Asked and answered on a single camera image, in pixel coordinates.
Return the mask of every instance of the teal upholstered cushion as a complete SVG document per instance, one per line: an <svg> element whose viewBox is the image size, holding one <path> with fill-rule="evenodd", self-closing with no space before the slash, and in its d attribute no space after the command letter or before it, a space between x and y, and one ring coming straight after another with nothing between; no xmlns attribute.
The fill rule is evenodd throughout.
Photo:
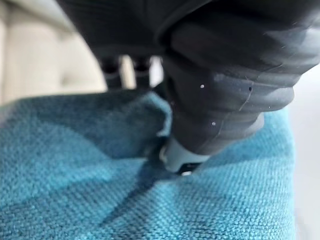
<svg viewBox="0 0 320 240"><path fill-rule="evenodd" d="M25 99L0 116L2 240L294 238L285 111L189 176L158 159L171 113L154 93Z"/></svg>

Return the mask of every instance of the beige upholstery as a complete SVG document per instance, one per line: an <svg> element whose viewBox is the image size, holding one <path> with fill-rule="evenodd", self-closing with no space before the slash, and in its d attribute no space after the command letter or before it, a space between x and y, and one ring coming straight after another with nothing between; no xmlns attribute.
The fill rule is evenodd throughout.
<svg viewBox="0 0 320 240"><path fill-rule="evenodd" d="M0 104L105 90L99 64L77 32L0 1Z"/></svg>

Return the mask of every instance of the woven textile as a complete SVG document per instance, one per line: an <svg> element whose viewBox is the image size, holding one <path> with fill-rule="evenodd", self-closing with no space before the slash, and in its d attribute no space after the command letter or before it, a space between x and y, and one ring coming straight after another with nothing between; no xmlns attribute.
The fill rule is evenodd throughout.
<svg viewBox="0 0 320 240"><path fill-rule="evenodd" d="M171 112L151 92L25 99L0 108L1 240L292 240L285 111L202 164L164 170Z"/></svg>

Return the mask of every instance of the black plastic part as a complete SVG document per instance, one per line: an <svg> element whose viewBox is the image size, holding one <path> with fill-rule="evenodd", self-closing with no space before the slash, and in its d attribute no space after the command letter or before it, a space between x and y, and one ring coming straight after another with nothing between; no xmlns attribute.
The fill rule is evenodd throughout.
<svg viewBox="0 0 320 240"><path fill-rule="evenodd" d="M199 165L200 165L200 163L183 164L177 174L183 175L184 173L193 172Z"/></svg>
<svg viewBox="0 0 320 240"><path fill-rule="evenodd" d="M108 89L121 89L121 61L118 56L103 58L100 61L101 70Z"/></svg>
<svg viewBox="0 0 320 240"><path fill-rule="evenodd" d="M150 88L150 57L131 57L134 69L136 87Z"/></svg>

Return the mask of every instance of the gray plastic tip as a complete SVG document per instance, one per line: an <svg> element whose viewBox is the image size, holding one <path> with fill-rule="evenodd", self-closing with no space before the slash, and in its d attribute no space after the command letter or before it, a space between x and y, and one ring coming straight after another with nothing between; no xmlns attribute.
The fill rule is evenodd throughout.
<svg viewBox="0 0 320 240"><path fill-rule="evenodd" d="M172 173L177 173L185 164L200 164L207 161L209 155L195 154L184 148L174 137L170 137L159 153L165 168Z"/></svg>

